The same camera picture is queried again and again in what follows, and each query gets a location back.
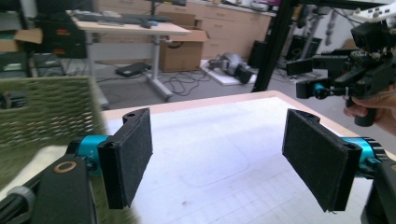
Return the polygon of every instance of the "brown box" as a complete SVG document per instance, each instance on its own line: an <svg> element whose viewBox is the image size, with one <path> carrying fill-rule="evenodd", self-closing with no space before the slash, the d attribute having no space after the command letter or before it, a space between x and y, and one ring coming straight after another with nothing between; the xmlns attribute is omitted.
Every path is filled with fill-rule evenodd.
<svg viewBox="0 0 396 224"><path fill-rule="evenodd" d="M207 33L194 27L195 15L160 12L170 17L172 23L188 29L188 35L169 35L172 43L161 43L160 69L164 72L195 71L200 69Z"/></svg>
<svg viewBox="0 0 396 224"><path fill-rule="evenodd" d="M0 52L19 51L21 42L41 44L43 33L41 29L0 31Z"/></svg>

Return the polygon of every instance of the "human hand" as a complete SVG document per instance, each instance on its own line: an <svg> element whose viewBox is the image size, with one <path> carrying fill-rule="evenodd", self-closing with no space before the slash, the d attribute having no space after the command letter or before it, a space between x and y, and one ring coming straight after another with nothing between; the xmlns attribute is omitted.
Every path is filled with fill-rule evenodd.
<svg viewBox="0 0 396 224"><path fill-rule="evenodd" d="M368 99L352 97L355 103L351 107L345 107L344 113L350 117L364 117L367 108L376 108L374 123L381 129L396 136L396 84L389 85L378 95Z"/></svg>

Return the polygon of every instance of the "standing desk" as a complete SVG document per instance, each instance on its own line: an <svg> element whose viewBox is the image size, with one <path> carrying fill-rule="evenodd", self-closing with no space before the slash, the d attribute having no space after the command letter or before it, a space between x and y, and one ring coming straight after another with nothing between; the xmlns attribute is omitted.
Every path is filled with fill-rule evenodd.
<svg viewBox="0 0 396 224"><path fill-rule="evenodd" d="M151 74L148 81L167 100L173 95L158 80L158 64L160 58L160 36L161 35L187 35L190 31L183 29L173 23L159 22L151 29L140 27L135 24L124 24L123 26L102 25L91 21L78 21L73 18L78 29L85 31L87 41L87 54L89 69L95 77L94 62L100 60L122 60L122 59L152 59ZM152 35L152 43L93 43L93 33ZM108 101L99 90L101 105L107 106Z"/></svg>
<svg viewBox="0 0 396 224"><path fill-rule="evenodd" d="M105 111L110 133L142 107ZM361 223L372 181L355 178L346 212L323 213L282 156L288 108L356 136L312 109L278 91L149 108L153 155L133 201L137 223Z"/></svg>

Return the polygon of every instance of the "floor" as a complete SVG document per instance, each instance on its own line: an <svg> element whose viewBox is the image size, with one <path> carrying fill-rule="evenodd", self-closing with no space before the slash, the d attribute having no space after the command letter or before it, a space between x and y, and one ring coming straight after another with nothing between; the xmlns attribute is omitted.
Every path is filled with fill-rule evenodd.
<svg viewBox="0 0 396 224"><path fill-rule="evenodd" d="M145 76L124 78L115 75L115 69L116 66L114 65L101 65L97 69L97 82L109 101L109 109L166 103L161 95L148 86ZM160 74L160 80L170 90L177 92L168 102L248 93L253 88L253 84L222 86L202 72ZM283 70L276 69L271 78L268 90L281 91L289 97L296 99L296 81L295 79L285 77ZM328 97L324 100L317 100L315 98L296 100L360 136L374 138L384 149L396 154L396 148L394 147L394 143L396 142L395 137L375 126L362 128L355 125L353 119L344 115L344 101L341 97Z"/></svg>

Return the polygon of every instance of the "green basket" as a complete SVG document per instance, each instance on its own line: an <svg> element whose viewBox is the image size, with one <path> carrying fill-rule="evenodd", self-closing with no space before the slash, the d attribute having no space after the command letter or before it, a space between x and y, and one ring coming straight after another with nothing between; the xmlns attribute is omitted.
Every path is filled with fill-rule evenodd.
<svg viewBox="0 0 396 224"><path fill-rule="evenodd" d="M0 79L0 92L21 92L27 106L0 109L0 189L47 146L106 129L90 77ZM107 210L101 178L92 179L100 223L131 223L131 212Z"/></svg>

